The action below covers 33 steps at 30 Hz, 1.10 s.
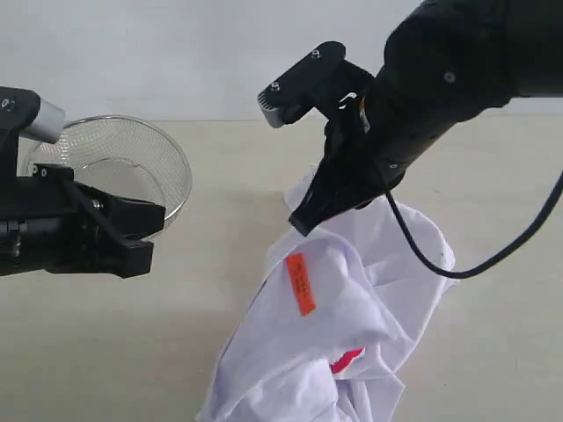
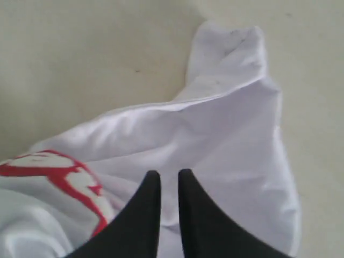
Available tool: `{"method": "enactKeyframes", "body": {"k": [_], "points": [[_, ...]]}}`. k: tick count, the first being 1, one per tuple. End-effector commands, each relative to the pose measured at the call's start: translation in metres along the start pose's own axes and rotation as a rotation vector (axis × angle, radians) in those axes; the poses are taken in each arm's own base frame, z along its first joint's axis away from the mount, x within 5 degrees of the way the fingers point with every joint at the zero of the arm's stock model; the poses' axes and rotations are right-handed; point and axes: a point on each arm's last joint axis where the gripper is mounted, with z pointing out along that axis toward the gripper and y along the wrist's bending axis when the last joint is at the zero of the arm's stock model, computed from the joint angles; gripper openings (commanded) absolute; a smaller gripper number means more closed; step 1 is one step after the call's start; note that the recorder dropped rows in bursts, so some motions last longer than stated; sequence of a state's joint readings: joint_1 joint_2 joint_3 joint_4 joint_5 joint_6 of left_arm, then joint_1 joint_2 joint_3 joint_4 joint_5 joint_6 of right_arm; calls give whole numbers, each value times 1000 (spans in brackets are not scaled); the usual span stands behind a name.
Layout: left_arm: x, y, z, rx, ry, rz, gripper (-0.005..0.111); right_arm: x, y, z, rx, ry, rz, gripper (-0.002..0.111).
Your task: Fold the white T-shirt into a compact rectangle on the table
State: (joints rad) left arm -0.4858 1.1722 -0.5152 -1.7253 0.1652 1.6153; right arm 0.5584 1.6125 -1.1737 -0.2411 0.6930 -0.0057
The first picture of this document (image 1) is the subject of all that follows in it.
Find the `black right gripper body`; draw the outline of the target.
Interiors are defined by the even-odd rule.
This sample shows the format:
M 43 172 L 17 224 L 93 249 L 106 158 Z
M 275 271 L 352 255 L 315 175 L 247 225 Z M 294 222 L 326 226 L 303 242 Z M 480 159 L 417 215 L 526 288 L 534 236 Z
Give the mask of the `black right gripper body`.
M 325 127 L 319 179 L 329 204 L 338 209 L 362 208 L 405 177 L 399 164 L 376 157 L 366 99 L 365 93 L 342 99 L 336 117 Z

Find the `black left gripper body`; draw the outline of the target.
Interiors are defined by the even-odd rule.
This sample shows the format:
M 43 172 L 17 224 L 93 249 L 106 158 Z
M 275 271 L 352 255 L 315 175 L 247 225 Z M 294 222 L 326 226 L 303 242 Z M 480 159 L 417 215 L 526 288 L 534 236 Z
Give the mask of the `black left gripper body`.
M 36 164 L 28 177 L 1 178 L 1 274 L 75 272 L 87 231 L 101 215 L 70 167 Z

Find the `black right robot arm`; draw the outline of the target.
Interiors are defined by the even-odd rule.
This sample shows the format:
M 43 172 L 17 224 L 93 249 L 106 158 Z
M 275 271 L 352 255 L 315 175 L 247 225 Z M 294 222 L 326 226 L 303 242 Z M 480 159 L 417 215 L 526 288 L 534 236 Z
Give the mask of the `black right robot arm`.
M 426 1 L 371 75 L 343 62 L 319 87 L 325 154 L 289 220 L 307 235 L 397 186 L 457 123 L 513 98 L 562 94 L 559 1 Z

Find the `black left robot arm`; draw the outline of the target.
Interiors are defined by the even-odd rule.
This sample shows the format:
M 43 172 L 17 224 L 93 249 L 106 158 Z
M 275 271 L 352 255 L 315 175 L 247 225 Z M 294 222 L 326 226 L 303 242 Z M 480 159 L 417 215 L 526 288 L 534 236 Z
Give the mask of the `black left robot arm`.
M 76 181 L 70 167 L 36 164 L 19 176 L 18 141 L 54 144 L 65 113 L 35 91 L 1 89 L 1 274 L 150 272 L 148 236 L 165 225 L 165 207 Z

